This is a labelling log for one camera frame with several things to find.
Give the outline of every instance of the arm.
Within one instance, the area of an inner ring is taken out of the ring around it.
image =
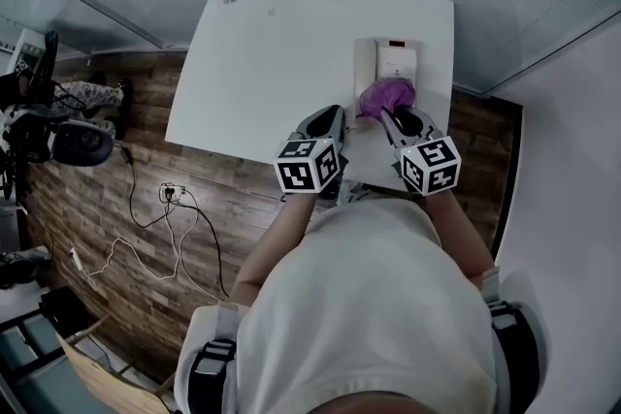
[[[482,275],[494,267],[494,260],[455,196],[446,190],[427,197],[422,207],[440,236],[444,252],[480,289]]]
[[[277,218],[245,260],[229,302],[248,306],[254,303],[276,264],[302,241],[316,201],[315,194],[295,194],[287,199]]]

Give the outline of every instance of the person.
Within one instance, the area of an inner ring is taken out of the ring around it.
[[[12,104],[28,105],[32,103],[30,81],[32,75],[22,72],[12,78],[4,77],[0,94],[0,111]],[[110,133],[113,138],[122,140],[125,136],[125,119],[129,112],[132,99],[132,83],[122,79],[116,88],[106,85],[103,73],[97,72],[89,81],[71,81],[56,83],[53,97],[49,105],[49,114],[53,117],[70,117],[94,124]],[[105,119],[94,119],[100,107],[111,106],[119,109],[120,117],[108,116]]]
[[[480,289],[494,261],[453,194],[421,207],[372,195],[311,221],[316,200],[288,198],[224,304],[241,318],[237,412],[493,412]],[[186,342],[212,326],[204,316]]]

